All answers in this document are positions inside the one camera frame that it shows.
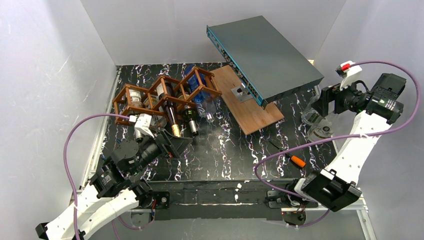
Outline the clear bottle white label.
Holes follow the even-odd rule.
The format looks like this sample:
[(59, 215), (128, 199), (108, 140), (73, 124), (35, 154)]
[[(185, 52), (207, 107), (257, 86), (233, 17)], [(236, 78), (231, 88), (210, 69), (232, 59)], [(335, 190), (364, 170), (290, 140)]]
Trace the clear bottle white label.
[(323, 139), (328, 139), (333, 135), (332, 123), (326, 118), (317, 120), (308, 130), (307, 139), (310, 142), (316, 142)]

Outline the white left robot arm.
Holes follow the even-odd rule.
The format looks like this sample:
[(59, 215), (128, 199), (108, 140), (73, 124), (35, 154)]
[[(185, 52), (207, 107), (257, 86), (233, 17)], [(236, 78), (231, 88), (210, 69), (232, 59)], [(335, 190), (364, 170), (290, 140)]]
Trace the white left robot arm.
[(154, 212), (167, 209), (170, 194), (154, 191), (138, 176), (159, 157), (181, 157), (193, 140), (177, 137), (165, 129), (140, 141), (126, 139), (103, 162), (88, 185), (57, 218), (40, 223), (35, 231), (42, 240), (87, 240), (105, 224), (128, 210), (140, 207)]

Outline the clear glass bottle dark label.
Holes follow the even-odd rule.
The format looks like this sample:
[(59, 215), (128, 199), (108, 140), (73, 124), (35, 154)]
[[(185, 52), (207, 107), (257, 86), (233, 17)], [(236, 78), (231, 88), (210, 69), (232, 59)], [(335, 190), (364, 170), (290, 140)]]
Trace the clear glass bottle dark label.
[(305, 109), (301, 114), (302, 122), (307, 126), (313, 126), (319, 124), (324, 117), (322, 117), (313, 107), (312, 104), (315, 103), (320, 98), (319, 95), (313, 96)]

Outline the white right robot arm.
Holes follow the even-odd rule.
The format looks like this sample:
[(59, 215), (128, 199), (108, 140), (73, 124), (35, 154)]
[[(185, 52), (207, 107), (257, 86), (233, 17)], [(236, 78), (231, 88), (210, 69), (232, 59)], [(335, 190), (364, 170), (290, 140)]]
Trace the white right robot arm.
[(327, 115), (327, 104), (334, 102), (334, 113), (354, 112), (351, 137), (346, 139), (329, 165), (300, 178), (294, 191), (303, 199), (314, 200), (333, 212), (356, 202), (362, 195), (357, 188), (361, 169), (380, 138), (371, 134), (387, 131), (402, 115), (404, 105), (397, 99), (405, 86), (405, 78), (383, 73), (366, 92), (357, 89), (356, 81), (347, 87), (340, 83), (325, 87), (313, 108)]

